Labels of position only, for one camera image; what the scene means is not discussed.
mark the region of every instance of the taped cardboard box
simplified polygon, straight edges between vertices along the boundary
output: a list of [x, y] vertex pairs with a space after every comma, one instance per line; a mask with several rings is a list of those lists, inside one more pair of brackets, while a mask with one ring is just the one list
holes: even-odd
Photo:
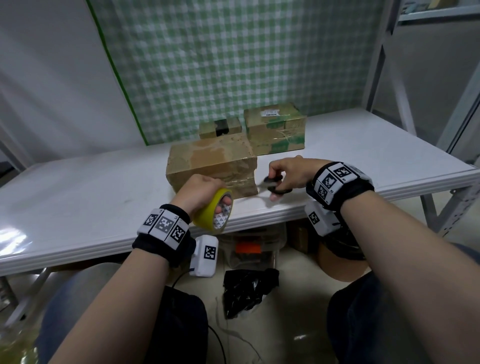
[[198, 136], [200, 139], [216, 138], [221, 135], [237, 133], [241, 133], [241, 124], [238, 118], [201, 122], [198, 126]]
[[175, 192], [196, 173], [219, 178], [232, 189], [233, 198], [258, 193], [254, 171], [257, 157], [243, 133], [172, 145], [167, 181]]
[[257, 156], [305, 148], [307, 117], [292, 103], [247, 109], [243, 116]]

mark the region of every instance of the tape roll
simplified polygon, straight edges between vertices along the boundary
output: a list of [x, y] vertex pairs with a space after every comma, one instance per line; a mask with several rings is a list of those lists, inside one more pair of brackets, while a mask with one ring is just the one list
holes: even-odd
[[[222, 202], [222, 198], [225, 196], [230, 197], [232, 200], [231, 205], [225, 205]], [[215, 213], [215, 208], [217, 205], [220, 205], [222, 208], [222, 212], [219, 214]], [[232, 208], [232, 191], [227, 188], [221, 188], [215, 193], [212, 201], [210, 201], [207, 206], [197, 211], [193, 217], [193, 223], [200, 228], [204, 228], [214, 233], [221, 233], [227, 224]]]

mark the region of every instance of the packing tape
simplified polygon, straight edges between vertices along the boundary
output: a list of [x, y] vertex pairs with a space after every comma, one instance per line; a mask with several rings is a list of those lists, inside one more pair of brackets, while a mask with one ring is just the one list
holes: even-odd
[[[230, 199], [232, 200], [231, 205], [225, 205], [222, 202], [222, 199], [225, 196], [230, 197]], [[217, 205], [220, 205], [220, 207], [222, 208], [222, 212], [220, 212], [219, 214], [215, 213], [215, 208]], [[210, 201], [207, 206], [197, 211], [197, 213], [193, 217], [193, 223], [200, 228], [204, 228], [214, 233], [220, 233], [223, 231], [225, 225], [227, 224], [230, 213], [232, 212], [232, 207], [232, 191], [227, 188], [221, 188], [215, 193], [212, 201]]]

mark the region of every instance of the wristband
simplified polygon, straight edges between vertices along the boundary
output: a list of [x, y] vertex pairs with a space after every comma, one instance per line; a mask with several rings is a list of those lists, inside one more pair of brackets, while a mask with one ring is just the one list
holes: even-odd
[[321, 167], [307, 183], [307, 194], [325, 209], [340, 211], [346, 200], [365, 191], [374, 191], [372, 180], [361, 170], [343, 162], [331, 162]]
[[152, 210], [137, 231], [133, 249], [142, 249], [164, 257], [172, 267], [195, 251], [195, 239], [190, 236], [190, 217], [180, 207], [170, 204]]

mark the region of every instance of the checkered fabric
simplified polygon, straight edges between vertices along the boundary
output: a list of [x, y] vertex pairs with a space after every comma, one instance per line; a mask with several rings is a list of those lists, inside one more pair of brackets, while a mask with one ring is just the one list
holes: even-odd
[[384, 0], [87, 0], [148, 144], [292, 101], [360, 105]]

